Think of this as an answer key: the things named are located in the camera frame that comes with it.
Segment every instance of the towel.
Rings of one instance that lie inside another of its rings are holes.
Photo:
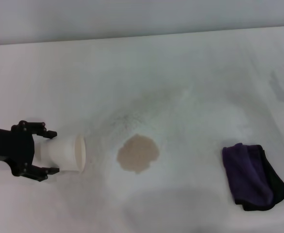
[[[262,146],[238,143],[224,147],[222,156],[234,202],[245,211],[266,211],[284,199],[284,182]]]

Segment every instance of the wall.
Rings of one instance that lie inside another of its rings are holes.
[[[0,44],[284,26],[284,0],[0,0]]]

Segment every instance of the cup opening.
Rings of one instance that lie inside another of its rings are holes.
[[[78,170],[82,172],[85,165],[85,142],[82,135],[78,135],[75,140],[75,159]]]

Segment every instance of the white paper cup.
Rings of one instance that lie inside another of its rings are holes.
[[[60,171],[84,170],[86,153],[81,134],[44,141],[35,147],[36,153],[43,164],[56,166]]]

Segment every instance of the brown liquid spill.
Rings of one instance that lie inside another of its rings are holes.
[[[145,136],[134,135],[118,151],[117,161],[125,171],[140,173],[150,167],[159,156],[155,142]]]

